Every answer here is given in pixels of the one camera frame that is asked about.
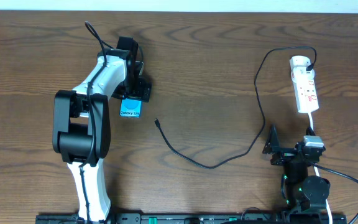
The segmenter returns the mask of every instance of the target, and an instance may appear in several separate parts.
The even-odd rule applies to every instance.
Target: wooden surface
[[[244,152],[262,125],[255,72],[270,49],[291,45],[318,51],[320,109],[313,117],[327,147],[321,165],[358,179],[358,15],[0,11],[0,223],[78,209],[73,177],[52,149],[52,120],[54,94],[77,86],[95,66],[99,46],[85,20],[111,45],[133,36],[153,83],[140,119],[120,118],[120,101],[109,102],[104,168],[115,206],[145,213],[284,207],[282,167],[262,155],[267,128],[249,155],[204,170],[169,150],[154,118],[172,145],[197,161],[212,165]],[[286,146],[308,125],[289,79],[296,54],[313,57],[275,52],[258,80],[267,127],[276,124]],[[321,174],[331,181],[331,210],[350,220],[358,185]]]

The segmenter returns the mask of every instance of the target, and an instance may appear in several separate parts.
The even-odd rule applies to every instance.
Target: wooden table
[[[105,174],[115,206],[145,213],[284,207],[283,169],[262,148],[273,123],[284,145],[302,139],[308,118],[296,111],[288,60],[313,58],[312,51],[269,56],[258,80],[267,126],[247,156],[218,169],[174,155],[154,118],[174,147],[202,163],[244,152],[262,125],[257,68],[270,49],[292,45],[318,51],[313,117],[327,147],[320,164],[358,179],[358,15],[0,11],[0,223],[78,209],[73,177],[52,149],[52,120],[54,94],[77,86],[96,63],[99,45],[85,20],[111,45],[133,36],[153,83],[140,119],[121,118],[121,102],[109,102]],[[331,181],[331,209],[350,220],[358,185],[321,173]]]

